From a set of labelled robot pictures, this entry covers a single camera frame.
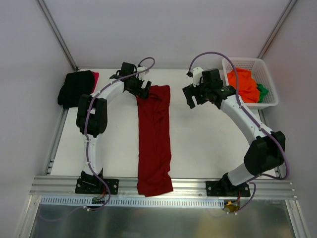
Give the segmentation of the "dark red t shirt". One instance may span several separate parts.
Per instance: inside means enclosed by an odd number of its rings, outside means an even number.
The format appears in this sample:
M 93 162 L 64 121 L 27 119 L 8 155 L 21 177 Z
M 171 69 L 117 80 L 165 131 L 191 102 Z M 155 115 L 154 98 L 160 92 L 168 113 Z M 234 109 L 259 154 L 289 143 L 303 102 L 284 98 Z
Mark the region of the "dark red t shirt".
M 170 87 L 152 86 L 147 99 L 137 98 L 139 162 L 137 190 L 145 197 L 173 191 L 170 162 Z

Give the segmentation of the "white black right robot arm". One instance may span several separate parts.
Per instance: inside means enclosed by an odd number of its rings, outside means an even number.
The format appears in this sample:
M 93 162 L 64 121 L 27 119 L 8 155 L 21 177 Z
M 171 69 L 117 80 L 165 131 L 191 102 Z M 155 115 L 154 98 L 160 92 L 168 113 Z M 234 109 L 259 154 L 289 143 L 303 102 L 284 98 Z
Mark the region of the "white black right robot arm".
M 286 163 L 285 135 L 261 123 L 245 107 L 236 89 L 231 85 L 223 85 L 218 69 L 203 70 L 197 67 L 188 71 L 187 76 L 193 79 L 192 84 L 183 88 L 187 105 L 194 108 L 211 102 L 232 119 L 249 144 L 243 163 L 224 174 L 214 189 L 233 196 L 242 184 L 264 176 L 266 171 Z

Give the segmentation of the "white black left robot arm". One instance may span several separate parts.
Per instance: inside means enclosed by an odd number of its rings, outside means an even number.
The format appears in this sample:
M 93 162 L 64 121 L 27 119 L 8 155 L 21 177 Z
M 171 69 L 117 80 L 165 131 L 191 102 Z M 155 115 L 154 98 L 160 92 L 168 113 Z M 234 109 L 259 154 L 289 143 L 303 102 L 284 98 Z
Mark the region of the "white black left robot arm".
M 144 77 L 150 69 L 123 62 L 106 86 L 91 95 L 83 94 L 79 99 L 76 125 L 84 137 L 85 146 L 85 164 L 80 179 L 91 193 L 101 192 L 104 186 L 99 140 L 107 127 L 107 107 L 115 97 L 126 91 L 146 99 L 152 83 L 145 81 Z

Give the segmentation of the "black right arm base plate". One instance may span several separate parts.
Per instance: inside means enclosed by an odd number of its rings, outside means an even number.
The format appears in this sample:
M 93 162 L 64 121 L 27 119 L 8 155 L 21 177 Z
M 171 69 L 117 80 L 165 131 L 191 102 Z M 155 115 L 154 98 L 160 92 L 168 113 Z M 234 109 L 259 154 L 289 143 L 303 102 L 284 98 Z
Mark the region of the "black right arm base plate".
M 210 197 L 250 197 L 249 185 L 245 182 L 233 186 L 222 181 L 206 181 L 206 193 Z

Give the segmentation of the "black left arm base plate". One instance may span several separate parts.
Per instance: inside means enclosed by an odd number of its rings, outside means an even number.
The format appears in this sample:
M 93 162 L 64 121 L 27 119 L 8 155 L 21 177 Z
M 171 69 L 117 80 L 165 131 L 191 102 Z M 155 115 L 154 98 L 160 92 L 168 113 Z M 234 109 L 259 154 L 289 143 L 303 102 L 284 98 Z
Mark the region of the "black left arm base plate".
M 118 179 L 108 179 L 104 178 L 104 182 L 107 184 L 110 194 L 117 195 L 118 188 L 119 188 L 119 180 Z M 83 181 L 81 178 L 77 180 L 76 187 L 75 187 L 76 194 L 94 194 L 94 195 L 102 195 L 108 194 L 106 186 L 98 180 L 97 184 L 92 184 Z

